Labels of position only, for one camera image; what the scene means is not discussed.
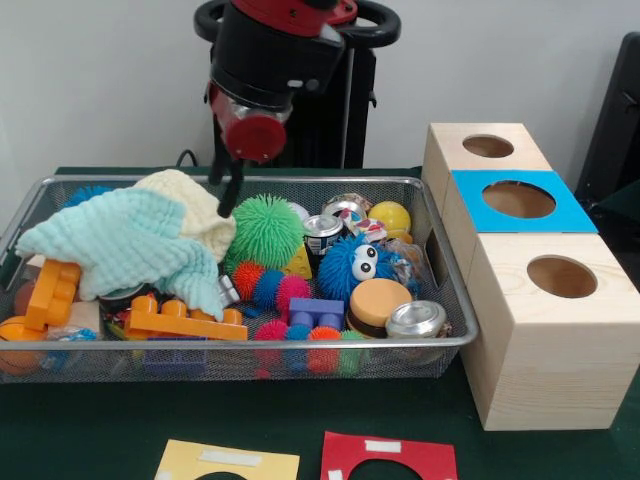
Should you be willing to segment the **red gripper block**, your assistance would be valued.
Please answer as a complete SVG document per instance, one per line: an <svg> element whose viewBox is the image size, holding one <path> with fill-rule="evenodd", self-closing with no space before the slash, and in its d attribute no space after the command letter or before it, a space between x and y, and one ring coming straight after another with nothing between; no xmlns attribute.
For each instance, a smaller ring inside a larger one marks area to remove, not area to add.
<svg viewBox="0 0 640 480"><path fill-rule="evenodd" d="M236 206L244 180L241 161L229 159L228 153L233 159L258 163L276 158L286 144L287 112L242 105L213 82L208 84L207 98L222 141L214 143L208 182L217 186L226 171L230 174L218 207L218 214L228 218Z"/></svg>

